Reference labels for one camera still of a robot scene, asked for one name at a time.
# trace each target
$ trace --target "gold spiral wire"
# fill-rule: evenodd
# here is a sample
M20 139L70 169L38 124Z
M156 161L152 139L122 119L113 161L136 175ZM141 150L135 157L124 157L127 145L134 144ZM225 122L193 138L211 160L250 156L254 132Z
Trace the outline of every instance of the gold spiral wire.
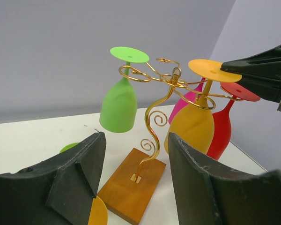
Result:
M172 62L172 63L177 64L178 67L180 67L180 63L177 62L177 61L174 61L174 60L167 60L167 59L163 59L163 58L157 58L156 60L157 60L157 61L160 61L160 62L166 62L166 63Z
M162 74L160 74L158 71L156 71L149 63L146 62L146 65L147 65L154 73L156 73L156 74L159 76L159 79L154 78L154 77L151 77L151 79L152 79L153 81L161 81L160 77L162 76Z
M226 92L227 94L231 95L229 92L227 92L222 86L220 86L221 90ZM238 102L241 102L243 101L243 99L241 98L233 98L233 97L230 97L230 96L227 96L226 98L229 98L230 100L234 100L234 101L238 101Z
M237 102L242 102L243 101L243 99L241 99L241 98L234 98L234 97L227 96L227 95L208 94L208 96L219 97L219 98L227 98L227 99L230 99L230 100L233 100L233 101L237 101Z
M122 71L123 69L126 69L126 68L129 69L129 70L132 70L132 73L133 73L133 74L142 75L142 76L144 76L144 77L147 78L147 79L144 79L144 80L143 80L143 79L137 79L137 78L131 77L131 76L129 76L129 75L126 75L126 74ZM120 73L122 76L124 76L124 77L126 77L127 79L132 80L132 81L137 81L137 82L150 82L150 81L152 80L152 78L151 78L150 75L145 74L145 73L139 71L138 69L133 68L133 67L128 66L128 65L121 66L121 67L118 69L118 71L119 71L119 73Z
M159 127L164 127L168 123L168 117L163 111L155 110L155 111L151 112L149 114L148 119L151 120L152 115L155 113L160 113L161 115L156 115L154 117L154 123ZM156 152L156 145L150 139L147 139L147 138L142 139L140 142L140 146L145 151L151 151L153 148L154 152Z
M191 105L193 105L193 106L195 106L195 107L198 107L198 108L200 108L200 109L212 110L212 109L215 109L215 107L216 107L216 104L215 104L214 100L212 100L210 97L208 97L208 96L206 96L206 95L197 94L196 98L199 98L199 97L201 97L201 98L206 98L206 100L209 101L209 102L212 104L212 106L208 106L208 107L201 106L201 105L196 104L196 103L194 103L194 102L192 102L192 101L189 101L189 100L188 100L187 98L185 98L185 97L183 96L183 94L181 94L179 91L176 91L176 90L175 90L174 92L175 92L176 94L178 94L179 97L182 98L182 99L183 99L185 102L187 102L188 104L191 104Z

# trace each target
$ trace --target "gold metal rack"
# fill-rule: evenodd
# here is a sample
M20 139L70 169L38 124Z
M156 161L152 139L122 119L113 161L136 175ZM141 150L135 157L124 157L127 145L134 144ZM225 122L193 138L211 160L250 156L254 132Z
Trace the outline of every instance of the gold metal rack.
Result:
M155 144L153 143L152 140L150 139L142 139L142 141L140 142L140 145L141 147L145 150L145 151L150 151L153 149L153 153L152 155L150 155L149 157L143 159L138 168L137 168L137 171L136 173L132 176L131 180L133 180L134 182L136 183L139 183L140 180L141 180L141 177L139 176L140 175L140 172L141 172L141 169L144 165L144 163L146 162L149 162L151 160L154 160L159 152L160 152L160 141L158 139L158 136L157 134L154 132L154 130L152 129L151 127L151 116L153 114L156 114L156 113L159 113L158 115L155 115L154 117L154 122L156 125L160 126L160 127L163 127L167 124L168 122L168 118L166 116L166 114L162 111L159 111L159 110L155 110L155 111L152 111L152 109L155 107L155 106L158 106L160 105L161 103L165 102L166 100L168 100L171 95L173 93L176 93L179 95L179 97L181 99L183 99L185 102L187 102L188 104L192 104L193 106L195 107L198 107L200 109L204 109L204 110L212 110L212 109L215 109L215 102L213 99L211 99L209 96L212 96L212 97L219 97L219 98L227 98L227 99L230 99L230 100L234 100L234 101L242 101L242 99L237 99L237 98L233 98L231 96L228 96L228 95L218 95L218 94L205 94L204 92L199 92L199 91L196 91L196 90L193 90L193 89L190 89L188 87L188 85L193 85L193 84L199 84L199 83L207 83L207 85L211 85L211 82L209 83L208 81L209 80L204 80L204 81L199 81L199 82L186 82L185 80L181 79L181 74L182 74L182 70L180 68L180 63L179 62L176 62L176 61L173 61L173 60L168 60L168 59L156 59L157 61L160 61L160 62L165 62L165 63L175 63L177 66L174 67L173 71L172 71L172 75L169 75L169 74L160 74L159 72L157 72L149 63L146 63L147 66L154 72L158 75L158 78L154 78L146 73L143 73L141 71L139 71L138 69L130 66L130 65L125 65L125 66L121 66L118 71L120 72L120 74L124 77L126 77L127 79L129 80L132 80L132 81L137 81L137 82L142 82L142 83L146 83L146 82L150 82L150 81L158 81L158 82L163 82L163 83L166 83L167 85L169 85L169 90L168 90L168 93L161 99L155 101L154 103L152 103L146 110L145 112L145 124L146 124L146 127L149 131L149 133L152 135L154 141L155 141ZM138 79L138 78L134 78L134 77L131 77L129 75L126 75L126 74L129 74L129 73L124 73L123 72L123 69L125 69L125 71L127 72L127 70L131 70L131 73L134 74L134 75L142 75L145 77L145 79ZM204 106L201 106L201 105L198 105L192 101L189 101L187 100L182 93L180 93L179 91L176 90L176 88L182 88L182 89L186 89L188 91L191 91L191 92L194 92L196 94L196 100L198 100L200 97L201 98L206 98L207 101L209 101L211 103L212 106L208 106L208 107L204 107Z

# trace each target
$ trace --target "pink wine glass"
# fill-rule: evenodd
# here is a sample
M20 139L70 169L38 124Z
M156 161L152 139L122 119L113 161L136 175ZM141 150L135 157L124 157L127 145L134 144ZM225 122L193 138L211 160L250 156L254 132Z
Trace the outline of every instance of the pink wine glass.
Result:
M199 83L199 85L196 87L196 91L199 91L199 92L202 92L202 89L203 89L203 84L204 83ZM195 98L196 98L196 93L190 91L190 92L187 92L184 97L189 100L189 101L192 101L194 102L195 101ZM179 101L176 103L172 113L170 114L170 117L169 117L169 124L172 122L172 120L174 119L174 117L176 116L176 114L181 110L183 109L185 106L187 106L188 103L185 102L183 99L179 99Z

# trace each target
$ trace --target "plastic wine glass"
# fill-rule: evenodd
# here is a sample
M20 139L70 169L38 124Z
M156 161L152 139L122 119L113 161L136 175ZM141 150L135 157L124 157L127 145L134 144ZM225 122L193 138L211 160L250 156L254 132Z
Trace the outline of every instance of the plastic wine glass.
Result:
M223 90L233 95L233 98L251 102L257 102L260 100L259 96L237 83L221 83L221 86ZM219 160L231 139L231 122L229 112L234 102L234 100L230 100L223 110L213 113L214 137L207 155L215 160Z
M149 61L149 56L144 52L130 47L111 48L111 54L126 62L145 63ZM129 74L129 68L125 69L125 74ZM133 86L129 79L123 77L106 94L100 114L100 124L106 130L114 133L124 133L134 126L137 110L137 98Z

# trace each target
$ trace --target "green disc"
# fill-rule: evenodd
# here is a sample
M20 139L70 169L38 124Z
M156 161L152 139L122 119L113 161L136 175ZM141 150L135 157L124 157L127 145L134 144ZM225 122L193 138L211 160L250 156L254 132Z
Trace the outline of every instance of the green disc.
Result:
M150 59L147 54L140 50L122 46L112 48L111 54L119 60L132 63L145 63Z

